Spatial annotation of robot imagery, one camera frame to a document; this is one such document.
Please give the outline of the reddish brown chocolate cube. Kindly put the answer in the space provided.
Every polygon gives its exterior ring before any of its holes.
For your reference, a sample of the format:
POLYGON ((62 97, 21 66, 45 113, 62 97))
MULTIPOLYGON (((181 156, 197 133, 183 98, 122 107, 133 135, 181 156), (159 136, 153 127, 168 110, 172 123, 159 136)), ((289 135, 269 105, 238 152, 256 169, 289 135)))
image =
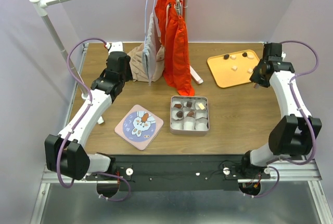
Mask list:
POLYGON ((174 105, 174 107, 175 107, 175 108, 178 108, 178 109, 181 109, 181 108, 182 108, 182 105, 181 105, 180 103, 176 103, 176 104, 174 105))

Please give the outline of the dark round chocolate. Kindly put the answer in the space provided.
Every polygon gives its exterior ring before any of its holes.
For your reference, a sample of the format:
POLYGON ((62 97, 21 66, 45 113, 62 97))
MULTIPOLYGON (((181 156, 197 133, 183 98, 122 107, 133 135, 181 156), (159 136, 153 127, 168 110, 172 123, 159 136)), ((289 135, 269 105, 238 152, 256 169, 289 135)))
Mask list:
POLYGON ((177 114, 176 114, 176 116, 177 116, 178 118, 182 118, 182 117, 183 117, 183 113, 182 113, 182 111, 178 111, 177 114))

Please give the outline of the dark brown chocolate cube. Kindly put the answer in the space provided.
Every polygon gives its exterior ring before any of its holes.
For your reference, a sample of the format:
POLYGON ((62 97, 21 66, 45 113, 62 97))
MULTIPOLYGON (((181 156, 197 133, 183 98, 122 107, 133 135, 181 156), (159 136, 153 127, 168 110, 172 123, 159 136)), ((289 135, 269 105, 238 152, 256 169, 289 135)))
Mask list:
POLYGON ((188 101, 187 103, 186 103, 186 106, 188 107, 188 108, 191 108, 192 107, 192 102, 191 101, 188 101))

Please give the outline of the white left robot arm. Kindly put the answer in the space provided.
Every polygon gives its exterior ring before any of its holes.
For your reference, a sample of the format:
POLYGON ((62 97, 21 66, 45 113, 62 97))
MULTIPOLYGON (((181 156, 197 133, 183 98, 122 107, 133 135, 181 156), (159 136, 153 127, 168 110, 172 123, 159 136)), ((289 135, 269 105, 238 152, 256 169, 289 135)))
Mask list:
POLYGON ((130 57, 123 51, 110 52, 106 68, 92 83, 89 97, 77 114, 58 135, 45 139, 46 165, 58 177, 82 179, 87 173, 98 173, 104 180, 115 175, 113 158, 105 154, 87 154, 86 141, 102 114, 131 80, 130 57))

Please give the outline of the pink tin lid with bunny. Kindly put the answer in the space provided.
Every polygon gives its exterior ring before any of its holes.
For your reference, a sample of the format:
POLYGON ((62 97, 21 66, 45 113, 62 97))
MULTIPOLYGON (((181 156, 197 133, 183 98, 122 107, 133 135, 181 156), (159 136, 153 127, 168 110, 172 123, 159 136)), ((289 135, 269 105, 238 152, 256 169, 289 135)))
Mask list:
POLYGON ((143 151, 156 138, 164 121, 136 104, 115 127, 114 132, 136 149, 143 151))

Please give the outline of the pink chocolate tin box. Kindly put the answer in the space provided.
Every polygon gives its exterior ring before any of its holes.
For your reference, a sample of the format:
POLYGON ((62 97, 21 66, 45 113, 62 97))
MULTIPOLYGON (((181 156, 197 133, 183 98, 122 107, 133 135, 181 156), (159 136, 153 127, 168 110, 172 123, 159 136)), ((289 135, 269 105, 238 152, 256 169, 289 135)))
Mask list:
POLYGON ((206 97, 173 96, 170 103, 170 132, 174 135, 204 136, 210 130, 206 97))

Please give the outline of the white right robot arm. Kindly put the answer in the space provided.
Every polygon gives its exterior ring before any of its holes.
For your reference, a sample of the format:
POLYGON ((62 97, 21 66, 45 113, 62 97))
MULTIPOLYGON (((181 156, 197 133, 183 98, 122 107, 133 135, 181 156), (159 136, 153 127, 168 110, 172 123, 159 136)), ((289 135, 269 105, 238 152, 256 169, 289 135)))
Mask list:
POLYGON ((264 172, 276 161, 305 165, 316 153, 316 138, 322 122, 306 108, 296 84, 298 77, 311 74, 315 69, 296 73, 285 56, 283 43, 265 43, 263 56, 250 77, 251 82, 261 87, 273 88, 281 119, 265 145, 243 155, 239 172, 245 178, 264 172))

